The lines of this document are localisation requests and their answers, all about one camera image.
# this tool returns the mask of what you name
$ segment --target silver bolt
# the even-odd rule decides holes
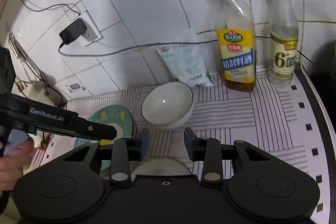
[[[217,181],[221,179],[221,175],[218,173],[206,173],[204,178],[208,181]]]
[[[114,173],[111,178],[115,181],[125,181],[128,179],[128,175],[126,173]]]

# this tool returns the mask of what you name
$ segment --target human hand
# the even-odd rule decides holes
[[[22,177],[22,167],[30,162],[33,149],[34,141],[29,137],[26,142],[0,158],[0,190],[13,190],[17,180]]]

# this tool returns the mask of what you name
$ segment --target dark counter edge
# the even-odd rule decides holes
[[[329,224],[336,223],[336,158],[334,147],[331,141],[329,128],[327,121],[323,115],[320,104],[311,89],[306,76],[303,74],[300,65],[295,68],[295,75],[299,79],[303,86],[303,89],[308,97],[309,103],[313,110],[317,125],[320,130],[321,138],[323,141],[323,146],[325,149],[325,156],[327,157],[327,165],[329,172],[329,185],[330,185],[330,213],[329,213]]]

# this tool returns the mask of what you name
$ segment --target plastic bottle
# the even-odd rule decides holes
[[[255,86],[256,43],[252,10],[244,0],[218,0],[214,23],[229,89]]]
[[[269,81],[277,88],[290,85],[295,68],[299,25],[291,0],[273,0]]]

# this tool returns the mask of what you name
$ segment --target electrical outlet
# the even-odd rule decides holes
[[[78,42],[83,46],[86,47],[90,45],[93,42],[96,42],[103,38],[103,35],[101,34],[100,30],[96,26],[95,22],[91,18],[88,11],[84,12],[80,16],[76,17],[75,20],[78,18],[81,18],[84,21],[84,24],[87,27],[87,30],[84,34],[79,37]]]

